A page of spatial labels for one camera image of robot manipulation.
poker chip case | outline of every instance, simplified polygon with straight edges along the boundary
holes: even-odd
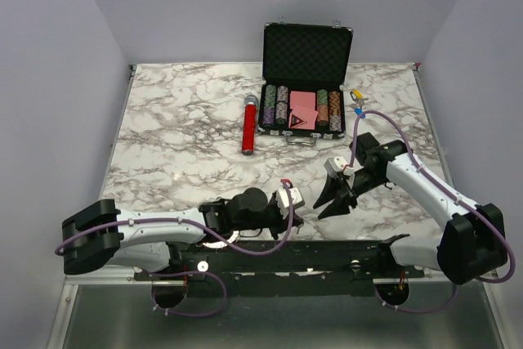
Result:
[[[339,25],[266,24],[262,71],[264,84],[257,126],[261,134],[286,136],[289,144],[299,145],[314,145],[319,138],[339,139],[345,136],[341,85],[345,81],[352,36],[352,28]],[[291,108],[288,103],[294,91],[316,94],[318,101],[315,110],[320,116],[314,129],[310,124],[307,126],[309,129],[289,126]],[[327,102],[328,112],[322,106]],[[326,113],[329,113],[328,122],[325,121]],[[313,139],[297,141],[295,136]]]

red tube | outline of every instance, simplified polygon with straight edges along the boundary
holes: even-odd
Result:
[[[247,96],[245,98],[244,137],[242,139],[242,154],[252,155],[254,153],[254,132],[256,128],[257,98]]]

poker chip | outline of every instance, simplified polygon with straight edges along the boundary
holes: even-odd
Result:
[[[318,117],[316,121],[320,127],[329,125],[329,107],[327,105],[318,105]]]
[[[275,108],[276,106],[276,86],[267,85],[265,89],[265,102],[263,103],[264,108]]]
[[[339,92],[329,93],[329,113],[331,116],[339,116],[342,114],[342,104]]]
[[[329,96],[325,89],[321,89],[316,93],[316,106],[329,105]]]
[[[263,110],[263,126],[273,126],[275,123],[275,108],[265,108]]]
[[[276,123],[279,125],[287,123],[287,102],[276,104]]]
[[[288,88],[286,86],[278,87],[276,100],[278,102],[288,102]]]
[[[329,130],[330,131],[341,131],[342,130],[342,116],[334,114],[329,119]]]

marble surface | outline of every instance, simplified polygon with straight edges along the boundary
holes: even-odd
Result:
[[[349,215],[316,219],[312,204],[326,178],[324,161],[336,155],[348,159],[349,136],[320,140],[313,148],[286,145],[281,136],[257,136],[255,155],[242,155],[243,100],[249,93],[260,94],[261,67],[258,63],[138,65],[104,197],[136,211],[182,210],[205,199],[232,197],[252,186],[269,194],[279,186],[279,179],[289,178],[306,201],[298,210],[306,223],[291,239],[440,233],[399,187],[370,191]],[[398,122],[423,162],[443,177],[411,65],[349,65],[345,84],[347,131],[355,121],[348,90],[357,88],[369,98],[366,108]],[[360,122],[362,132],[371,132],[381,143],[398,138],[376,116]],[[261,237],[269,238],[265,232]]]

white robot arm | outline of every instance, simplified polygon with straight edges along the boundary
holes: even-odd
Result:
[[[288,191],[294,209],[305,204],[297,187],[291,186]],[[168,213],[120,210],[114,200],[103,199],[62,223],[67,245],[62,245],[63,251],[57,249],[56,253],[63,255],[64,273],[68,275],[88,273],[105,265],[161,271],[172,259],[169,244],[216,242],[205,229],[230,237],[239,230],[267,228],[277,239],[290,225],[289,206],[284,188],[279,188],[270,200],[263,191],[249,188],[232,199]],[[292,226],[302,223],[294,213]]]
[[[504,235],[503,215],[493,204],[480,206],[459,194],[425,168],[416,155],[419,165],[414,165],[402,141],[379,145],[367,133],[358,136],[356,147],[356,158],[363,166],[359,171],[349,167],[343,157],[325,163],[327,182],[314,207],[333,202],[319,215],[320,219],[348,214],[350,207],[357,205],[359,195],[391,182],[411,195],[444,231],[439,239],[395,237],[390,254],[398,265],[443,271],[455,284],[464,284],[507,262],[506,250],[492,231],[456,201],[476,208]],[[421,168],[439,186],[429,181]]]

